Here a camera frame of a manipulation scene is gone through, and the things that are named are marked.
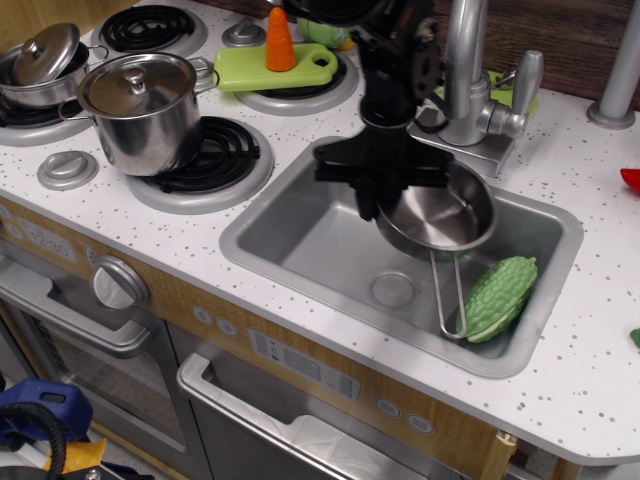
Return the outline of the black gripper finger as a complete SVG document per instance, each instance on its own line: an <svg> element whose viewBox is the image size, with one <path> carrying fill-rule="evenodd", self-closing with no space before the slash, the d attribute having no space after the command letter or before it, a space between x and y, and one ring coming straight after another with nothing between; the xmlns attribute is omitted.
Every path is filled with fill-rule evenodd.
<svg viewBox="0 0 640 480"><path fill-rule="evenodd" d="M358 180L353 189L360 217L365 221L373 220L378 214L378 201L384 196L383 186Z"/></svg>
<svg viewBox="0 0 640 480"><path fill-rule="evenodd" d="M402 205L406 204L411 198L413 193L413 186L409 185L406 188L392 187L387 192L387 204L388 205Z"/></svg>

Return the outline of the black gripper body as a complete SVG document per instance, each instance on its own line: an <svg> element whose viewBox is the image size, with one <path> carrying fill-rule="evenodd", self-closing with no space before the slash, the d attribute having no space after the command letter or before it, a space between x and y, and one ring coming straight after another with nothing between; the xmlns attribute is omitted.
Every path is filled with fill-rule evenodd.
<svg viewBox="0 0 640 480"><path fill-rule="evenodd" d="M444 187L454 162L451 153L422 143L404 127L366 126L351 138L313 150L318 181L353 188Z"/></svg>

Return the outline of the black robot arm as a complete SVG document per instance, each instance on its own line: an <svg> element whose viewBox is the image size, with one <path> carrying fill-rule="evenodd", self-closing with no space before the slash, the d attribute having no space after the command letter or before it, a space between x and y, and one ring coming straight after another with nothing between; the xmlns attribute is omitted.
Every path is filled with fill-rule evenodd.
<svg viewBox="0 0 640 480"><path fill-rule="evenodd" d="M447 185L452 154L408 132L417 109L434 98L443 63L430 1L284 1L296 19L349 29L365 80L363 130L315 148L315 178L348 184L362 219L410 186Z"/></svg>

